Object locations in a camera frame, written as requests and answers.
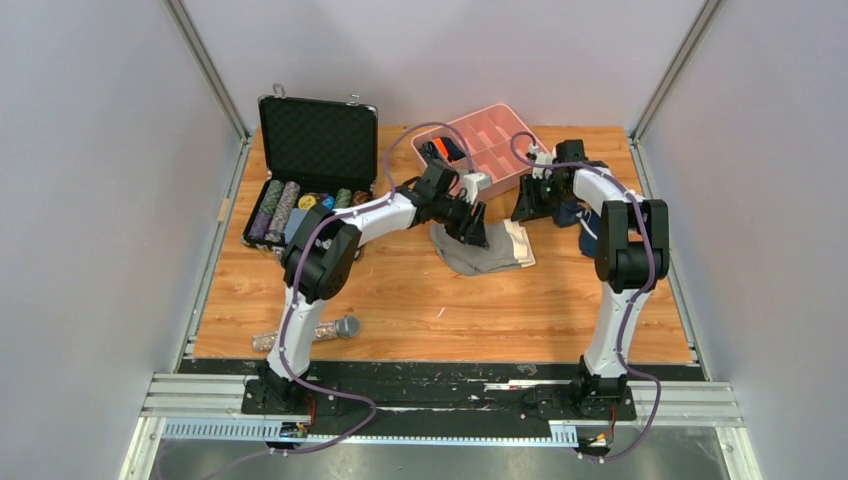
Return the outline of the pink compartment organizer tray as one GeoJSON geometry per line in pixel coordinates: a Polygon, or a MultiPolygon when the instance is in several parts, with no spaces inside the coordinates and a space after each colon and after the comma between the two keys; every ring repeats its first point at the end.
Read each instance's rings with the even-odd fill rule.
{"type": "MultiPolygon", "coordinates": [[[[433,127],[412,137],[410,143],[422,168],[429,163],[422,159],[418,148],[435,138],[450,137],[467,156],[472,157],[476,171],[491,176],[492,185],[480,193],[483,200],[517,188],[520,177],[532,171],[529,165],[514,155],[515,152],[524,155],[533,142],[524,136],[513,138],[516,133],[529,131],[530,128],[510,106],[497,103],[452,120],[449,124],[450,128],[433,127]]],[[[447,162],[458,170],[467,168],[466,158],[447,162]]]]}

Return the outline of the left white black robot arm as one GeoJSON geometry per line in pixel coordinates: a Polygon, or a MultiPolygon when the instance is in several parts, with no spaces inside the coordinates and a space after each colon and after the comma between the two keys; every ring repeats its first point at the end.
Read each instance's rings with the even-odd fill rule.
{"type": "Polygon", "coordinates": [[[430,221],[461,244],[488,248],[486,205],[479,194],[491,183],[486,173],[459,174],[431,164],[421,176],[364,204],[308,210],[280,259],[286,287],[283,316],[257,379],[246,385],[243,412],[292,414],[303,408],[308,392],[330,395],[328,388],[306,380],[312,346],[324,308],[348,281],[358,250],[430,221]]]}

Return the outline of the rolled dark patterned underwear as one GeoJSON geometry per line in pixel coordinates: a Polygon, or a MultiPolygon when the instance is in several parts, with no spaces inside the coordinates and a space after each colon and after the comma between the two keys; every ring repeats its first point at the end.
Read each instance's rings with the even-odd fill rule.
{"type": "Polygon", "coordinates": [[[423,143],[418,148],[418,153],[422,157],[422,159],[427,163],[443,163],[444,157],[438,147],[431,141],[423,143]]]}

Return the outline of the black poker chip case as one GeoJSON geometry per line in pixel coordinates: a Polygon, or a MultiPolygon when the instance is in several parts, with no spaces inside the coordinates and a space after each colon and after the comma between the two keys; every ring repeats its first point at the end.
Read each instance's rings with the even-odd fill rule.
{"type": "Polygon", "coordinates": [[[269,241],[256,218],[276,181],[293,182],[302,194],[332,197],[344,188],[374,194],[378,169],[378,110],[354,101],[330,101],[268,94],[257,100],[268,178],[241,235],[251,248],[279,252],[286,240],[269,241]]]}

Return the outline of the aluminium frame rail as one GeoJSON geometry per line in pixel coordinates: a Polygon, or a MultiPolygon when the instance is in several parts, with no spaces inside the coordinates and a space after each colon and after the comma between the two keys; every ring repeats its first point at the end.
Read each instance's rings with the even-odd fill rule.
{"type": "Polygon", "coordinates": [[[163,440],[272,443],[536,446],[575,448],[632,426],[646,439],[662,428],[713,429],[734,479],[761,473],[731,387],[720,382],[637,381],[616,407],[579,416],[557,398],[563,381],[487,383],[465,379],[375,390],[365,402],[332,393],[286,409],[260,394],[251,376],[154,376],[120,475],[145,479],[163,440]]]}

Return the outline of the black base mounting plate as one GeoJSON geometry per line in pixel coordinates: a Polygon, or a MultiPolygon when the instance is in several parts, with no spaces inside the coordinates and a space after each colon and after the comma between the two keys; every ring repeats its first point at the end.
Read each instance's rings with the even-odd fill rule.
{"type": "Polygon", "coordinates": [[[636,419],[627,384],[623,411],[604,417],[577,417],[564,403],[577,363],[445,363],[315,361],[306,380],[331,390],[308,392],[292,414],[314,421],[315,433],[339,433],[364,419],[376,404],[365,435],[536,436],[550,420],[636,419]]]}

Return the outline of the rolled orange underwear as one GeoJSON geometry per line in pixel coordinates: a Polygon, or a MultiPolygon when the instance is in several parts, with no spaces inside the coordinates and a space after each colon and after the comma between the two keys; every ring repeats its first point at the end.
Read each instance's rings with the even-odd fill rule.
{"type": "Polygon", "coordinates": [[[430,143],[433,145],[432,149],[434,152],[437,152],[443,160],[450,161],[450,151],[441,138],[435,138],[430,143]]]}

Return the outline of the rolled navy underwear in tray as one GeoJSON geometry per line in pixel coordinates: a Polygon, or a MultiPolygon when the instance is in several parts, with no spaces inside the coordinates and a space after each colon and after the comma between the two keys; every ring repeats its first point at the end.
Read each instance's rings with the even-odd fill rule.
{"type": "Polygon", "coordinates": [[[440,137],[439,142],[439,149],[447,161],[454,162],[466,157],[465,151],[452,138],[440,137]]]}

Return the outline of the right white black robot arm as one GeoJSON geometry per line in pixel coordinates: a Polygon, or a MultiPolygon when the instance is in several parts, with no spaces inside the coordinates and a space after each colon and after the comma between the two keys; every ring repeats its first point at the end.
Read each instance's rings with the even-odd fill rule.
{"type": "Polygon", "coordinates": [[[668,206],[624,186],[581,140],[565,140],[549,153],[535,138],[516,156],[531,167],[520,180],[516,222],[552,216],[567,201],[583,203],[599,220],[594,268],[601,283],[595,331],[581,356],[564,403],[577,417],[623,411],[634,370],[629,352],[638,316],[670,266],[668,206]]]}

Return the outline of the navy blue underwear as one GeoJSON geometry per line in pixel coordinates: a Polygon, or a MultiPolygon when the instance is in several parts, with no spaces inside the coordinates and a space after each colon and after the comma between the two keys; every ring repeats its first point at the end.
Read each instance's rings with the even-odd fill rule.
{"type": "Polygon", "coordinates": [[[600,216],[576,200],[559,204],[553,223],[560,228],[578,226],[578,247],[582,255],[595,258],[600,234],[600,216]]]}

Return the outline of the grey underwear white waistband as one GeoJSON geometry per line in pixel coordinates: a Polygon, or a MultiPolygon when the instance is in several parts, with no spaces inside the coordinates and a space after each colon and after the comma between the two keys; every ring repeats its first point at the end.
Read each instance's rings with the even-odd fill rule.
{"type": "Polygon", "coordinates": [[[478,276],[527,268],[536,259],[526,229],[510,220],[485,226],[488,247],[460,243],[451,238],[443,225],[432,224],[430,239],[439,258],[455,273],[478,276]]]}

